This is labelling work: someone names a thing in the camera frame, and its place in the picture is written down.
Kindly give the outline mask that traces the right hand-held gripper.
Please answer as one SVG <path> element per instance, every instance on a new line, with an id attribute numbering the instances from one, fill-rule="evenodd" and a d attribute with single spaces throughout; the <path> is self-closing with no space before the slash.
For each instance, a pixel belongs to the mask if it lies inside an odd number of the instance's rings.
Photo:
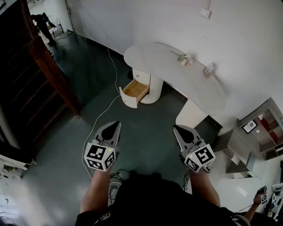
<path id="1" fill-rule="evenodd" d="M 200 135 L 195 129 L 175 124 L 173 133 L 181 156 L 184 158 L 184 164 L 195 173 L 209 167 L 215 160 L 215 154 L 210 144 L 206 144 L 204 139 L 200 139 Z"/>

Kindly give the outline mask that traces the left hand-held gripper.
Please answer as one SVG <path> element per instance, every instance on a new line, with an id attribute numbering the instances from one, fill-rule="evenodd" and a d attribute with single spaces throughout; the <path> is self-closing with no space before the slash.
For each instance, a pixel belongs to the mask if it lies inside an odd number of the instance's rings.
<path id="1" fill-rule="evenodd" d="M 118 157 L 121 123 L 113 121 L 100 127 L 92 143 L 85 141 L 83 149 L 83 165 L 87 171 L 95 169 L 107 171 Z"/>

